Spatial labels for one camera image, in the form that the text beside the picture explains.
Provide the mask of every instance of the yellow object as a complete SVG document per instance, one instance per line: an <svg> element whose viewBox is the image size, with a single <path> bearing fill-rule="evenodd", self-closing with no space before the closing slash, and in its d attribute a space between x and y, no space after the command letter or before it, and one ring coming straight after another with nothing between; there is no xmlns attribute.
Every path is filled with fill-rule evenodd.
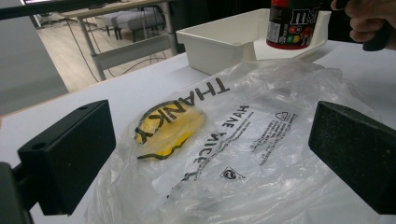
<svg viewBox="0 0 396 224"><path fill-rule="evenodd" d="M300 41L300 36L299 35L295 35L293 43L298 43L299 41Z"/></svg>
<svg viewBox="0 0 396 224"><path fill-rule="evenodd" d="M205 115L194 106L179 101L154 106L135 130L134 140L141 144L137 158L168 158L204 123Z"/></svg>

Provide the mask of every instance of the desk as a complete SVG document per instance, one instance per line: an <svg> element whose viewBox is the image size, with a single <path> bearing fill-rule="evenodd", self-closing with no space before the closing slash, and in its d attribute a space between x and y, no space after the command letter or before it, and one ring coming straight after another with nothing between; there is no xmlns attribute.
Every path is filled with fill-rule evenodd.
<svg viewBox="0 0 396 224"><path fill-rule="evenodd" d="M169 1L173 1L173 0L130 0L129 2L126 3L107 4L105 7L92 9L92 10L88 10L87 8L84 8L75 11L63 12L60 13L60 15L67 19L71 19L71 18L78 19L78 24L81 27L81 31L84 34L84 38L90 50L94 65L96 67L97 72L99 73L99 78L101 80L106 80L105 73L103 72L103 70L106 70L107 68L111 68L122 63L128 63L130 61L169 48L171 49L172 55L177 54L176 39L175 36L172 34L173 28L169 13L169 5L168 5ZM111 12L128 10L134 7L145 7L160 3L163 4L163 14L165 16L166 31L168 33L167 35L152 37L150 39L143 40L138 43L130 44L122 48L117 48L102 53L98 53L95 51L90 36L88 34L87 28L85 27L85 23L83 21L84 19L111 13Z"/></svg>
<svg viewBox="0 0 396 224"><path fill-rule="evenodd" d="M346 79L361 91L389 127L396 129L396 51L366 52L361 45L329 41L306 60L325 67L341 68ZM189 67L185 54L152 66L93 85L84 91L33 106L3 117L0 129L0 158L12 167L20 160L17 150L25 142L48 128L74 109L94 101L108 99L116 135L129 121L156 105L174 90L202 81L206 74ZM84 212L92 197L92 184L71 217L43 217L38 204L31 210L37 224L83 223ZM381 217L382 224L395 224L396 216Z"/></svg>

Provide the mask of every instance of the black bracket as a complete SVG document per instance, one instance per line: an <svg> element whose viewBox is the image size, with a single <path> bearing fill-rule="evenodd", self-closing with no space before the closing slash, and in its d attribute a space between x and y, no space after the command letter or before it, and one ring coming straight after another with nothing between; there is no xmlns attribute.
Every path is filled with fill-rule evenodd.
<svg viewBox="0 0 396 224"><path fill-rule="evenodd" d="M396 215L396 131L349 107L319 102L308 145L378 214Z"/></svg>
<svg viewBox="0 0 396 224"><path fill-rule="evenodd" d="M0 223L33 223L44 215L71 215L116 146L108 101L84 105L18 150L21 164L0 162Z"/></svg>

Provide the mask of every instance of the wall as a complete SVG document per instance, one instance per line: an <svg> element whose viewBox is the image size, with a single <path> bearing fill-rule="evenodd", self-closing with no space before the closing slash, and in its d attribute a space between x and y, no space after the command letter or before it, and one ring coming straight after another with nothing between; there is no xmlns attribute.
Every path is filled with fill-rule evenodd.
<svg viewBox="0 0 396 224"><path fill-rule="evenodd" d="M170 11L176 41L177 30L209 22L206 0L173 1L170 2ZM177 44L177 53L183 53L185 51L184 45Z"/></svg>
<svg viewBox="0 0 396 224"><path fill-rule="evenodd" d="M68 93L29 17L0 21L0 30L0 117Z"/></svg>

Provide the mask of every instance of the wooden floor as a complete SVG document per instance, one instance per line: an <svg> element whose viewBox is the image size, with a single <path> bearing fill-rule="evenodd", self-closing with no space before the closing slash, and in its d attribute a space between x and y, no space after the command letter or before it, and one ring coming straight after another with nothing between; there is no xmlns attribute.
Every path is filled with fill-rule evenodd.
<svg viewBox="0 0 396 224"><path fill-rule="evenodd" d="M97 52L115 49L133 43L129 31L122 31L122 40L117 40L114 32L107 35L105 29L98 29L94 20L88 21L87 29L90 31L92 43ZM70 92L83 90L99 80L98 72L93 65L89 49L76 21L55 21L44 24L44 28L37 29L49 56L58 69L64 84ZM150 35L165 33L165 30L150 31ZM143 40L143 31L136 32L135 41ZM115 78L125 73L143 68L150 64L163 61L172 57L170 49L158 52L151 56L125 63L105 71L106 78Z"/></svg>

